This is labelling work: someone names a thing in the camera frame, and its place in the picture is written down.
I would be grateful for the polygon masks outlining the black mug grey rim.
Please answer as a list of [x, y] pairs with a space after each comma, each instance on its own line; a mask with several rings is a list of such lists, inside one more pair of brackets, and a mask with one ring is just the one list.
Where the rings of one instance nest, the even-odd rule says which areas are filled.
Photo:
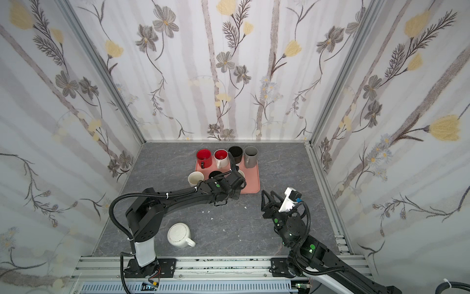
[[221, 177], [221, 174], [222, 174], [221, 171], [218, 171], [218, 170], [212, 171], [212, 172], [210, 172], [208, 179], [209, 180], [217, 180]]

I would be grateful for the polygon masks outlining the pink plastic tray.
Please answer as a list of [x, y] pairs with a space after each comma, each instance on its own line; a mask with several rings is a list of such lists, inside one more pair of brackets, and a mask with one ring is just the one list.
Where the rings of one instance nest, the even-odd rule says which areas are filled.
[[[246, 179], [246, 187], [241, 190], [241, 194], [255, 194], [258, 193], [261, 189], [260, 179], [259, 179], [259, 168], [256, 165], [254, 168], [248, 169], [244, 165], [244, 161], [242, 161], [239, 165], [237, 165], [240, 171], [243, 172], [244, 178]], [[217, 169], [217, 163], [215, 158], [212, 158], [212, 165], [208, 169], [202, 169], [198, 162], [195, 164], [195, 171], [201, 172], [204, 175], [204, 179], [207, 180], [209, 178], [209, 174], [213, 171], [220, 171], [220, 172], [228, 172], [230, 170], [230, 165], [223, 167], [221, 169]]]

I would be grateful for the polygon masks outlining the pale pink mug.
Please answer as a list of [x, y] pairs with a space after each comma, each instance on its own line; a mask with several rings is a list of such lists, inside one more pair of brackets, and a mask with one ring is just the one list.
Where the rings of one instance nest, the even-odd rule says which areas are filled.
[[187, 181], [191, 186], [196, 186], [200, 181], [204, 181], [204, 174], [200, 171], [194, 171], [187, 177]]

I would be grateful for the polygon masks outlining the white mug red inside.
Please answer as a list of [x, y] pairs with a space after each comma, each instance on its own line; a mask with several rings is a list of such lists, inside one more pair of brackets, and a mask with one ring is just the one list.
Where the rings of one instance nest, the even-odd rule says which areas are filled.
[[225, 149], [218, 149], [214, 153], [216, 168], [218, 170], [224, 169], [229, 163], [228, 152]]

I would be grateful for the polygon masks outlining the red mug black handle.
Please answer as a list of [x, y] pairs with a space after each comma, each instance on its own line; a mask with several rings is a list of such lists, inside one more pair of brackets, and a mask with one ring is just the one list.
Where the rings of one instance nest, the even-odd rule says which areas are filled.
[[201, 169], [207, 169], [212, 165], [212, 153], [209, 149], [201, 149], [197, 152], [197, 164]]

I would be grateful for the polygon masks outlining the black mug white base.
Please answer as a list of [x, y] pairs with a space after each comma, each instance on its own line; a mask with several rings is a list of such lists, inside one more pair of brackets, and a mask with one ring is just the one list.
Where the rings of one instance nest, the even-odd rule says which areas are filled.
[[244, 154], [244, 151], [241, 147], [239, 146], [233, 146], [233, 147], [230, 147], [228, 149], [228, 152], [231, 153], [234, 161], [235, 161], [235, 164], [240, 164], [241, 161], [242, 161], [242, 157], [243, 157], [243, 154]]

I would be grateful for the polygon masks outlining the tall grey mug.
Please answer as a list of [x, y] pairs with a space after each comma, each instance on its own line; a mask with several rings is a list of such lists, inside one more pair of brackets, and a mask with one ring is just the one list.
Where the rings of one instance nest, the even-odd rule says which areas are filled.
[[256, 147], [246, 147], [244, 150], [244, 165], [247, 169], [254, 168], [258, 163], [258, 149]]

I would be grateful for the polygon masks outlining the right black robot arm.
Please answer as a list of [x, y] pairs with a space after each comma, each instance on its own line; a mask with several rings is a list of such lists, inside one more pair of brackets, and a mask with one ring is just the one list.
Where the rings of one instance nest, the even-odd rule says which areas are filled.
[[312, 215], [302, 194], [292, 191], [281, 198], [274, 191], [261, 191], [261, 211], [271, 219], [282, 245], [290, 251], [286, 259], [272, 258], [270, 273], [283, 278], [319, 278], [342, 294], [400, 294], [401, 290], [381, 285], [358, 272], [310, 235]]

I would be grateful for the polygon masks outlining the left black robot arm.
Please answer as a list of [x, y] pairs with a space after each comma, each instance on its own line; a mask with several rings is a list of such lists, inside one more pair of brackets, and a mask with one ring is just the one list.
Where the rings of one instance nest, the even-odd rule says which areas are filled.
[[[110, 220], [127, 236], [131, 247], [130, 253], [119, 254], [121, 284], [127, 294], [130, 290], [125, 280], [124, 257], [131, 257], [136, 263], [137, 269], [134, 272], [137, 275], [149, 278], [155, 276], [160, 266], [154, 249], [154, 237], [167, 214], [195, 205], [226, 205], [228, 199], [239, 198], [247, 182], [240, 174], [231, 153], [228, 153], [228, 159], [229, 171], [198, 181], [193, 187], [167, 192], [148, 188], [143, 192], [123, 194], [111, 202], [108, 209]], [[115, 216], [115, 206], [127, 198], [134, 198], [135, 201], [126, 211], [128, 227], [124, 227]]]

